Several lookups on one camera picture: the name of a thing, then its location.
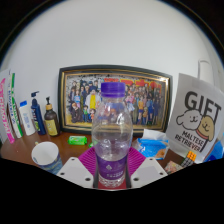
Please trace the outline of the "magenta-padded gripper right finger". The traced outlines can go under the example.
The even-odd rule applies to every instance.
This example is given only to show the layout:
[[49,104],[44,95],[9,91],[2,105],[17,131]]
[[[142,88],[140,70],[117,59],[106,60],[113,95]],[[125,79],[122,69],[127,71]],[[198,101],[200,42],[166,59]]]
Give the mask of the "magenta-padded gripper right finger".
[[153,157],[145,157],[131,147],[127,157],[128,188],[140,188],[167,176],[166,171]]

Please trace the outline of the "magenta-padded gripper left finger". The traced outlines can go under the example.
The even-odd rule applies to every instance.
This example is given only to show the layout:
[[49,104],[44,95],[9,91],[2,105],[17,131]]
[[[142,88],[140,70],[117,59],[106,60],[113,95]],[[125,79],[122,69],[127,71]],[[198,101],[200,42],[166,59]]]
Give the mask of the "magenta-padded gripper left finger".
[[70,157],[57,175],[84,188],[94,186],[96,155],[94,148],[89,148],[79,157]]

